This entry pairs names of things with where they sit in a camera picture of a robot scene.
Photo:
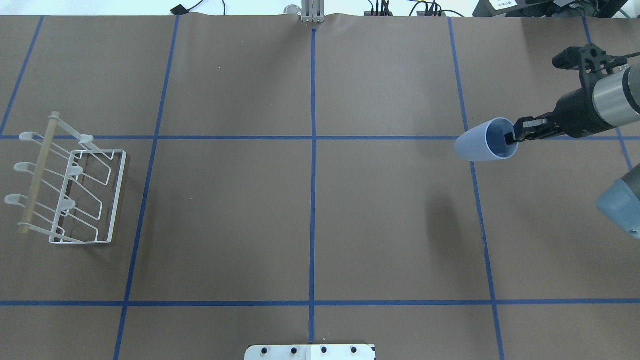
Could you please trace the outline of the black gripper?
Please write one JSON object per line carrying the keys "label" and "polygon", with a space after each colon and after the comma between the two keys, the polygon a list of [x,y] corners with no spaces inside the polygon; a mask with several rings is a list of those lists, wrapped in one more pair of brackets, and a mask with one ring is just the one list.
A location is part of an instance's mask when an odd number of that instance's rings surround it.
{"label": "black gripper", "polygon": [[562,96],[555,109],[538,117],[522,117],[515,123],[515,132],[504,135],[506,146],[567,135],[582,139],[607,130],[594,106],[594,92],[577,89]]}

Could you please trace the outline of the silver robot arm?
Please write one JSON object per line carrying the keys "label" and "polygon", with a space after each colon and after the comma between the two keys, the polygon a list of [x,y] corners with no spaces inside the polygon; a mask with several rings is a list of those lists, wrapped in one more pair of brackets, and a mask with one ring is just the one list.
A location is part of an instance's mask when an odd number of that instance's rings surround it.
{"label": "silver robot arm", "polygon": [[[525,141],[569,136],[583,139],[638,123],[639,71],[629,67],[605,76],[557,101],[555,109],[538,117],[520,118],[505,135],[499,148],[505,150]],[[639,166],[615,180],[596,200],[597,209],[620,229],[639,238]]]}

